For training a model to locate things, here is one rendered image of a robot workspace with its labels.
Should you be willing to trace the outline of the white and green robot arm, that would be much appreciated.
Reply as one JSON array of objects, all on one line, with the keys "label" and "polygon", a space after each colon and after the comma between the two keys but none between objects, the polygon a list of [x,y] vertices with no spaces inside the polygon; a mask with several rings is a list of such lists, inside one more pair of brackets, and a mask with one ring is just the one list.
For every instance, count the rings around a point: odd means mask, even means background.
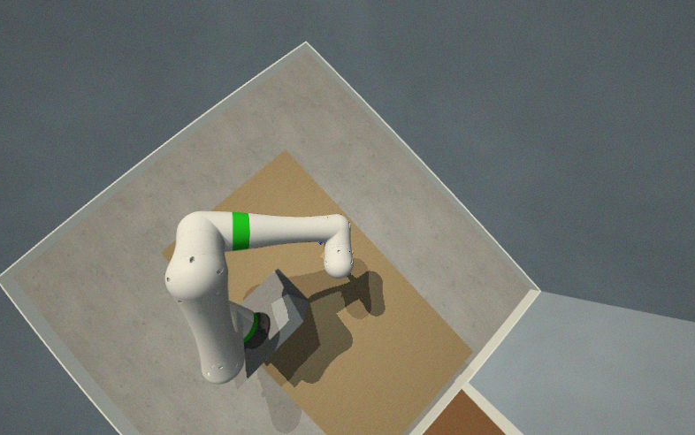
[{"label": "white and green robot arm", "polygon": [[340,214],[197,211],[180,221],[165,284],[192,329],[202,374],[212,384],[234,379],[244,365],[246,348],[259,347],[271,327],[265,313],[229,301],[225,252],[299,242],[324,243],[329,276],[343,279],[353,270],[351,226]]}]

